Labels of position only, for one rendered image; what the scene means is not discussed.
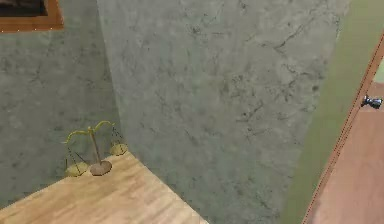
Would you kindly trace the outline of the reddish brown room door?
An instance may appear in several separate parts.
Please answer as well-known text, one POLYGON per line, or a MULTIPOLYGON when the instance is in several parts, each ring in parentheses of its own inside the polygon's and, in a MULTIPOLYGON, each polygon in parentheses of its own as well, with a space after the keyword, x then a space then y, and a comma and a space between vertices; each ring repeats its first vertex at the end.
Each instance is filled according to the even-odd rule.
POLYGON ((384 32, 301 224, 384 224, 384 32), (382 98, 379 109, 363 97, 382 98))

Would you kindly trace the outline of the brass balance scale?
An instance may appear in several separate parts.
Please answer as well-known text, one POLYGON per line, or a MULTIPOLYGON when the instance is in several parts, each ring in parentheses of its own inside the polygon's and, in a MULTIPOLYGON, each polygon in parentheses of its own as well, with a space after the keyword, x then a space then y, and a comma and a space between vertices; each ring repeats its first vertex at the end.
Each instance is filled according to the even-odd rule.
POLYGON ((109 126, 111 135, 117 137, 117 140, 111 142, 109 153, 112 156, 122 156, 128 151, 128 146, 121 141, 122 135, 118 132, 116 124, 111 121, 103 120, 94 127, 89 126, 86 130, 74 130, 68 134, 66 140, 63 142, 67 149, 67 157, 65 158, 65 175, 67 177, 79 177, 86 171, 89 171, 93 176, 103 176, 112 170, 112 163, 101 158, 100 148, 96 140, 96 133, 103 126, 109 126), (73 151, 70 147, 72 138, 79 135, 90 138, 92 152, 94 154, 94 162, 92 164, 86 162, 81 155, 73 151))

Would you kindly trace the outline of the wooden framed picture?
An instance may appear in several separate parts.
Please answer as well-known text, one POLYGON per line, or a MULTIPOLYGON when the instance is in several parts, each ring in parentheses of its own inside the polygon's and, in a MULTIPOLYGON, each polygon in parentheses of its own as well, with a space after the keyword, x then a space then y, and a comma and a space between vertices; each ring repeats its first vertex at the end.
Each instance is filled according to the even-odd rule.
POLYGON ((0 0, 0 33, 63 28, 59 0, 0 0))

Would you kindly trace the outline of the light wooden table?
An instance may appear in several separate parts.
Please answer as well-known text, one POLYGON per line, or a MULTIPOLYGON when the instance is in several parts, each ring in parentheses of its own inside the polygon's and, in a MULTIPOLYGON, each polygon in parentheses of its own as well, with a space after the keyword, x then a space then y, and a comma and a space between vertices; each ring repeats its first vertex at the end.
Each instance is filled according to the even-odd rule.
POLYGON ((0 209, 0 224, 209 224, 132 154, 0 209))

